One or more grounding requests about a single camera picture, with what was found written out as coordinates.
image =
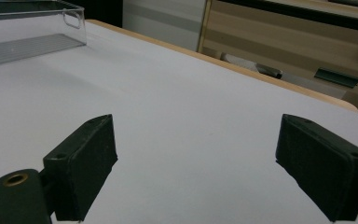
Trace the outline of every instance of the white table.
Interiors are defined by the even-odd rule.
[[[0,65],[0,176],[40,171],[84,121],[111,113],[118,162],[85,223],[329,223],[275,162],[281,116],[314,120],[358,146],[357,113],[87,30],[86,47]]]

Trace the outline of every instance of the clear plastic container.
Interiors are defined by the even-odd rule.
[[[0,63],[86,45],[84,8],[63,1],[0,1]]]

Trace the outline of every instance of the black rubber pad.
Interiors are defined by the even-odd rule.
[[[54,148],[43,163],[55,183],[57,220],[84,220],[116,161],[111,115],[87,121]]]
[[[310,120],[282,116],[279,163],[330,221],[358,214],[358,147]]]

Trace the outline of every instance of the table edge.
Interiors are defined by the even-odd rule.
[[[289,91],[294,91],[294,92],[297,92],[297,93],[300,93],[300,94],[303,94],[303,95],[307,95],[307,96],[309,96],[311,98],[314,98],[314,99],[317,99],[317,100],[320,100],[320,101],[323,101],[323,102],[326,102],[326,103],[329,103],[329,104],[332,104],[332,105],[338,105],[338,106],[340,106],[342,108],[345,108],[345,109],[348,109],[350,111],[358,113],[358,109],[357,109],[356,106],[354,106],[354,105],[352,105],[352,104],[350,104],[350,103],[348,103],[346,101],[334,98],[332,96],[325,95],[325,94],[322,94],[322,93],[317,92],[317,91],[312,91],[312,90],[297,86],[295,84],[279,80],[277,78],[260,75],[260,74],[258,74],[256,72],[250,71],[250,70],[248,70],[246,68],[243,68],[243,67],[239,67],[239,66],[237,66],[235,64],[220,61],[220,60],[217,60],[215,58],[212,58],[212,57],[197,53],[197,52],[192,51],[190,49],[184,49],[184,48],[175,46],[173,44],[169,44],[169,43],[154,39],[152,37],[148,37],[148,36],[145,36],[145,35],[140,35],[140,34],[137,34],[135,32],[125,30],[125,29],[116,27],[114,25],[111,25],[111,24],[108,24],[108,23],[105,23],[105,22],[102,22],[102,21],[96,21],[96,20],[86,20],[86,21],[89,22],[89,23],[95,24],[95,25],[102,26],[103,28],[106,28],[106,29],[109,29],[109,30],[112,30],[112,31],[115,31],[115,32],[118,32],[118,33],[121,33],[123,35],[128,35],[128,36],[138,38],[138,39],[141,39],[143,41],[146,41],[146,42],[149,42],[149,43],[152,43],[152,44],[162,46],[162,47],[164,47],[166,49],[171,49],[171,50],[174,50],[174,51],[177,51],[177,52],[180,52],[180,53],[184,53],[184,54],[186,54],[188,56],[203,60],[203,61],[208,62],[208,63],[214,63],[216,65],[219,65],[219,66],[224,67],[226,69],[229,69],[231,71],[243,74],[243,75],[245,75],[247,77],[252,77],[252,78],[267,82],[269,84],[272,84],[272,85],[279,86],[281,88],[287,89]]]

